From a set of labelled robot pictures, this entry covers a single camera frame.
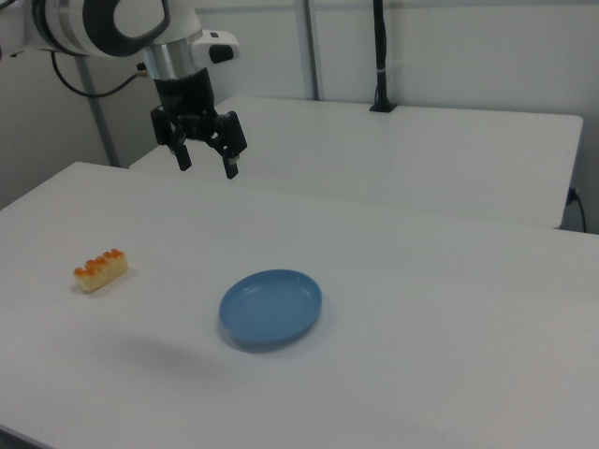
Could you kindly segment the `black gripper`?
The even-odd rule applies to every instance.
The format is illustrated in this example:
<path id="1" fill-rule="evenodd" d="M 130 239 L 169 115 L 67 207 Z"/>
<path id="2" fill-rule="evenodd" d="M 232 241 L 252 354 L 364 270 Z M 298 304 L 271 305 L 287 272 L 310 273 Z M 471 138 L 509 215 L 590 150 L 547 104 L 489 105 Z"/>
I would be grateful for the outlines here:
<path id="1" fill-rule="evenodd" d="M 186 138 L 208 139 L 222 157 L 226 177 L 234 179 L 247 141 L 236 112 L 217 115 L 209 70 L 178 80 L 155 80 L 154 85 L 161 103 L 151 111 L 154 135 L 176 157 L 180 171 L 192 165 Z"/>

